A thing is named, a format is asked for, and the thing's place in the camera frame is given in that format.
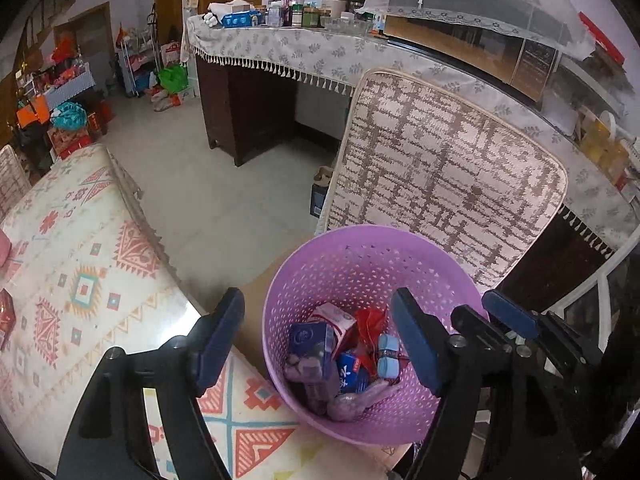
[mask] green bag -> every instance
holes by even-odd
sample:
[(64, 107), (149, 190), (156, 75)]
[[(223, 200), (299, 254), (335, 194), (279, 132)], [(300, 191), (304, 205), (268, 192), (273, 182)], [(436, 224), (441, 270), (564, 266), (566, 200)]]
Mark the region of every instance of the green bag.
[(158, 72), (160, 86), (169, 94), (177, 94), (189, 85), (187, 81), (187, 69), (180, 64), (171, 65)]

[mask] stairs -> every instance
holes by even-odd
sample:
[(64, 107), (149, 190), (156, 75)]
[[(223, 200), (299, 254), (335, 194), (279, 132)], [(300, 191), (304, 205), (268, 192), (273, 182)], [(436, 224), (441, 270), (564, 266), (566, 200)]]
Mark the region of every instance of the stairs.
[(14, 71), (42, 46), (51, 32), (53, 21), (67, 11), (76, 0), (39, 0), (27, 17), (15, 53)]

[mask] red plastic bag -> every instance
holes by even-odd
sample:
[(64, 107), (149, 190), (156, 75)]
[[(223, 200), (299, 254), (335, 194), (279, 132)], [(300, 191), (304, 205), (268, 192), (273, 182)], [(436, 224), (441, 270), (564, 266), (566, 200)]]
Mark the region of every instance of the red plastic bag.
[(68, 36), (65, 36), (51, 54), (51, 60), (53, 63), (58, 64), (75, 55), (73, 41)]
[(378, 349), (378, 338), (385, 329), (386, 309), (359, 308), (354, 317), (358, 325), (356, 355), (369, 375), (375, 378), (378, 375), (375, 355)]

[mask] teal bag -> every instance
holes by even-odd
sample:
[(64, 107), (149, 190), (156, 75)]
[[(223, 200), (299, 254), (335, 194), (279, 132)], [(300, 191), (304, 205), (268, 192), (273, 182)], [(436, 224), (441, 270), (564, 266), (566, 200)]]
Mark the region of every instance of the teal bag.
[(79, 104), (66, 101), (58, 105), (60, 114), (51, 116), (51, 123), (61, 130), (79, 130), (86, 124), (86, 112)]

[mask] blue gripper pad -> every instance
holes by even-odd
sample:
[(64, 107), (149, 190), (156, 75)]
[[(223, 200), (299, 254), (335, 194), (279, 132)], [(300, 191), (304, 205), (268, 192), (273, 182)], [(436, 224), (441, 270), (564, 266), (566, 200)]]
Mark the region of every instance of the blue gripper pad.
[(449, 333), (438, 318), (420, 309), (404, 287), (391, 297), (391, 316), (420, 384), (439, 396), (447, 380), (442, 361)]
[(244, 296), (237, 288), (229, 288), (212, 314), (203, 316), (187, 336), (196, 354), (194, 382), (199, 395), (215, 386), (226, 357), (244, 319)]
[(540, 334), (533, 314), (495, 289), (482, 295), (482, 307), (524, 339), (535, 339)]

